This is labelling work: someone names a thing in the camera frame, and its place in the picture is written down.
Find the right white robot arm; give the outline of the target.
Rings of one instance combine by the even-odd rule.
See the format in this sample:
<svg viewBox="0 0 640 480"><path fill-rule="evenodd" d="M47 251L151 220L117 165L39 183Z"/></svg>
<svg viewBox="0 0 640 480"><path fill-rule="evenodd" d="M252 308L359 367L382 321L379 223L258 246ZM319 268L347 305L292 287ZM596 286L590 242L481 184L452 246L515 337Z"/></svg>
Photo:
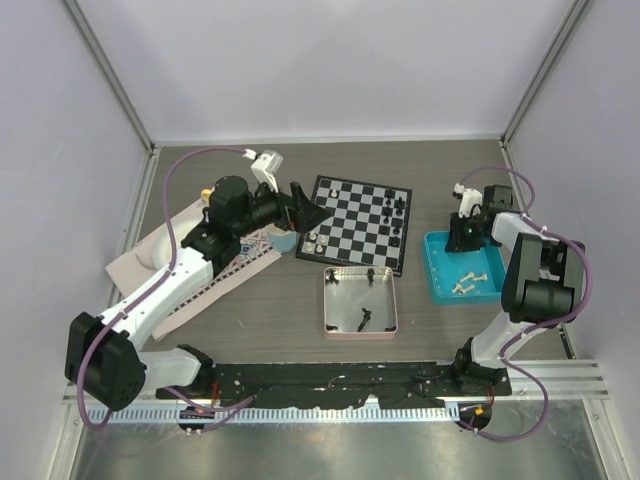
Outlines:
<svg viewBox="0 0 640 480"><path fill-rule="evenodd" d="M583 299L584 247L569 245L517 210L509 186L491 185L482 192L456 184L459 208L450 215L449 254L503 246L510 261L501 290L501 311L480 334L456 352L450 379L465 395L497 387L506 374L504 362L529 338L550 329L551 320L571 322Z"/></svg>

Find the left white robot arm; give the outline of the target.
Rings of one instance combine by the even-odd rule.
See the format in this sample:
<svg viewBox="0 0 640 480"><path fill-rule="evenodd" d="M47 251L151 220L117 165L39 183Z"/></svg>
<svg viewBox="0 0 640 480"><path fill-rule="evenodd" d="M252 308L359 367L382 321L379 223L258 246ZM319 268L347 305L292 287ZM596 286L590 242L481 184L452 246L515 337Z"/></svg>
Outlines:
<svg viewBox="0 0 640 480"><path fill-rule="evenodd" d="M244 237L268 225L304 234L329 216L298 183L290 193L265 183L251 192L239 176L218 180L202 220L172 243L167 265L117 305L98 316L83 312L72 321L64 374L75 384L77 399L90 395L120 411L140 393L166 387L179 387L193 399L205 397L213 385L212 360L189 346L146 352L147 339L239 255Z"/></svg>

